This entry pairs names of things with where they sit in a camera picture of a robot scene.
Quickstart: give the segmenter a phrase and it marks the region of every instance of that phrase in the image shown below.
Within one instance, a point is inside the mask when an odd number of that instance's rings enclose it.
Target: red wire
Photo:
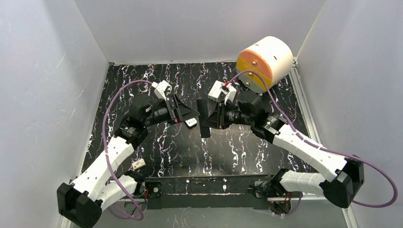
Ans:
[[[292,198],[292,192],[290,192],[290,198],[288,199],[287,203],[291,201]]]
[[[147,189],[147,192],[145,193],[144,200],[146,200],[146,199],[147,199],[147,196],[148,196],[148,189]]]

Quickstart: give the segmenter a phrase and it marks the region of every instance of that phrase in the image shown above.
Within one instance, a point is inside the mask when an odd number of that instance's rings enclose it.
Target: white wall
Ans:
[[[379,165],[403,188],[403,2],[329,0],[298,58],[324,145]],[[384,203],[388,182],[365,168],[356,199]],[[402,227],[403,198],[353,205],[359,227]]]
[[[236,60],[265,36],[296,56],[325,0],[76,0],[109,62]]]
[[[73,0],[0,1],[0,62],[0,227],[58,227],[108,63]]]

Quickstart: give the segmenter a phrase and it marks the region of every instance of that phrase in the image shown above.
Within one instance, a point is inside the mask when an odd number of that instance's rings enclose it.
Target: metal frame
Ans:
[[[301,84],[301,77],[297,69],[297,58],[294,57],[294,63],[292,65],[291,71],[289,73],[289,78],[291,80],[292,86],[297,97],[298,105],[302,113],[302,117],[305,122],[305,126],[308,130],[308,135],[311,139],[315,140],[317,143],[321,144],[319,134],[317,132],[315,122],[312,117],[311,109],[309,108],[307,98],[304,93],[304,89]],[[341,209],[345,218],[345,222],[348,228],[358,228],[357,222],[354,217],[353,210],[351,206],[347,209]]]
[[[303,119],[305,122],[305,126],[307,127],[308,135],[312,140],[316,141],[317,143],[321,143],[319,134],[318,134],[316,126],[315,126],[315,122],[312,117],[311,110],[309,108],[307,98],[305,97],[304,89],[302,88],[300,75],[299,75],[299,72],[297,69],[297,58],[296,57],[294,57],[294,63],[291,68],[291,71],[289,73],[289,78],[293,85],[295,95],[297,97],[297,101],[299,104],[299,108],[301,110],[301,113],[302,113],[302,116],[303,116]],[[326,198],[317,197],[313,194],[308,194],[308,195],[304,194],[304,197],[302,198],[302,200],[326,200]],[[351,209],[351,207],[349,207],[347,209],[341,209],[341,210],[345,217],[345,222],[346,222],[347,227],[348,228],[358,228],[358,225],[355,220],[353,210]],[[75,228],[76,227],[75,224],[73,224],[67,218],[65,218],[65,217],[61,217],[61,218],[62,219],[60,221],[59,228]]]

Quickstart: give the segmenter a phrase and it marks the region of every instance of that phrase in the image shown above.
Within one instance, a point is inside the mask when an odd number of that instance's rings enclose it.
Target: white robot arm segment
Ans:
[[[108,155],[113,170],[116,171],[117,167],[133,152],[133,146],[127,144],[125,139],[112,137],[108,144]],[[111,176],[106,164],[106,156],[103,151],[91,166],[72,182],[79,192],[87,191],[88,197],[93,201],[98,198],[101,189]]]
[[[343,156],[327,153],[306,144],[296,136],[288,124],[283,125],[278,132],[279,134],[274,136],[274,145],[298,156],[307,164],[314,167],[328,181],[334,180],[337,176],[336,171],[342,170],[347,163]]]
[[[323,196],[323,189],[319,186],[325,178],[320,173],[294,172],[288,170],[280,180],[281,186],[287,192],[300,191]]]
[[[128,192],[134,192],[137,186],[137,182],[130,176],[123,175],[119,178],[119,181],[127,189]],[[108,185],[104,186],[99,193],[98,200],[102,200],[101,205],[102,211],[107,209],[112,204],[116,203],[121,198],[125,197],[126,194],[120,189],[114,180],[112,180]]]

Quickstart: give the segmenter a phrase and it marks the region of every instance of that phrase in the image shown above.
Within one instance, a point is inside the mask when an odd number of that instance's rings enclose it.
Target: purple cable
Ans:
[[[310,145],[310,146],[312,146],[312,147],[314,147],[314,148],[316,148],[316,149],[319,148],[319,149],[322,150],[322,151],[329,152],[329,153],[333,153],[333,154],[337,154],[337,155],[341,155],[341,156],[344,156],[344,157],[350,158],[350,159],[352,159],[352,160],[355,160],[355,161],[358,161],[358,162],[362,162],[362,163],[364,163],[364,164],[367,164],[367,165],[371,166],[371,167],[374,168],[376,171],[378,171],[380,174],[382,174],[382,175],[389,181],[389,183],[391,184],[391,186],[392,186],[392,188],[393,188],[393,196],[392,196],[392,199],[391,199],[389,202],[387,202],[387,203],[384,203],[384,204],[367,204],[367,203],[357,202],[357,201],[355,201],[355,200],[353,200],[353,203],[358,204],[358,205],[361,205],[361,206],[364,206],[364,207],[369,207],[369,208],[384,208],[384,207],[388,207],[388,206],[392,205],[392,204],[397,200],[398,190],[397,190],[396,184],[394,183],[394,181],[392,180],[392,178],[391,178],[388,174],[386,174],[385,171],[381,170],[379,167],[377,167],[377,166],[374,165],[373,163],[371,163],[371,162],[369,162],[369,161],[367,161],[367,160],[364,160],[364,159],[362,159],[362,158],[358,158],[358,157],[354,157],[354,156],[352,156],[352,155],[348,155],[348,154],[343,153],[343,152],[339,152],[339,151],[335,151],[335,150],[323,148],[323,147],[321,147],[320,145],[316,145],[316,144],[314,144],[314,143],[311,143],[311,142],[305,140],[305,139],[304,139],[304,136],[301,135],[301,134],[299,133],[299,131],[294,127],[294,125],[292,124],[292,122],[291,122],[291,120],[289,119],[289,117],[288,117],[288,116],[283,112],[283,110],[281,110],[280,107],[277,105],[276,100],[273,98],[273,95],[271,94],[271,92],[270,92],[270,90],[269,90],[269,87],[267,86],[266,81],[263,79],[263,77],[262,77],[260,74],[254,72],[254,71],[252,71],[252,70],[244,70],[244,71],[240,72],[239,74],[237,74],[236,76],[234,76],[234,77],[229,81],[229,83],[232,83],[236,78],[238,78],[240,75],[245,74],[245,73],[252,73],[252,74],[255,74],[256,76],[258,76],[258,77],[260,78],[260,80],[263,82],[263,84],[264,84],[264,86],[265,86],[265,88],[266,88],[266,90],[267,90],[267,93],[268,93],[269,96],[270,96],[271,101],[273,102],[273,105],[274,105],[274,106],[276,107],[276,109],[283,115],[283,117],[287,120],[287,122],[288,122],[289,126],[291,127],[291,129],[296,133],[295,135],[296,135],[298,138],[300,138],[303,142],[305,142],[306,144],[308,144],[308,145]]]
[[[292,209],[292,211],[290,211],[289,213],[284,214],[284,216],[289,216],[289,215],[292,215],[294,212],[296,212],[296,210],[298,209],[298,207],[299,207],[299,205],[300,205],[300,203],[301,203],[301,199],[302,199],[302,192],[299,193],[298,203],[297,203],[297,205],[295,206],[295,208]]]
[[[112,211],[112,209],[109,207],[108,208],[108,211],[109,211],[109,213],[111,213],[113,216],[115,216],[116,218],[119,218],[119,219],[129,219],[128,217],[123,217],[123,216],[120,216],[120,215],[118,215],[118,214],[116,214],[114,211]]]
[[[128,213],[126,213],[124,210],[122,210],[121,208],[116,206],[116,209],[118,209],[118,211],[120,211],[123,215],[125,215],[128,219],[134,219],[134,220],[143,220],[144,218],[144,214],[143,214],[143,210],[141,210],[141,207],[138,205],[138,203],[136,202],[136,200],[132,197],[132,195],[125,189],[125,187],[122,185],[122,183],[118,180],[112,166],[111,166],[111,162],[109,160],[109,156],[108,156],[108,144],[107,144],[107,140],[106,140],[106,121],[108,119],[108,115],[112,109],[112,106],[115,102],[115,100],[119,97],[120,93],[128,88],[129,86],[139,83],[139,82],[144,82],[144,83],[148,83],[148,84],[152,84],[149,81],[146,80],[135,80],[133,82],[127,83],[126,85],[124,85],[122,88],[119,89],[119,91],[115,94],[115,96],[112,98],[111,103],[109,104],[105,115],[104,115],[104,120],[102,122],[102,140],[104,143],[104,150],[105,150],[105,154],[106,154],[106,164],[108,165],[108,169],[111,172],[112,178],[115,180],[116,184],[120,187],[120,189],[122,189],[122,191],[126,194],[126,196],[132,201],[132,203],[136,206],[136,208],[139,210],[140,212],[140,218],[137,218],[139,215],[136,216],[132,216]]]
[[[295,206],[295,208],[292,209],[292,211],[290,211],[289,213],[276,214],[276,215],[277,215],[277,216],[281,216],[281,215],[289,216],[289,215],[292,215],[292,214],[298,209],[298,207],[299,207],[299,205],[300,205],[300,203],[301,203],[301,199],[302,199],[302,192],[299,193],[298,203],[297,203],[297,205]],[[267,213],[267,212],[264,212],[264,211],[253,210],[253,209],[251,209],[251,210],[252,210],[252,211],[259,212],[259,213],[262,213],[262,214],[266,214],[266,215],[273,215],[272,213]]]

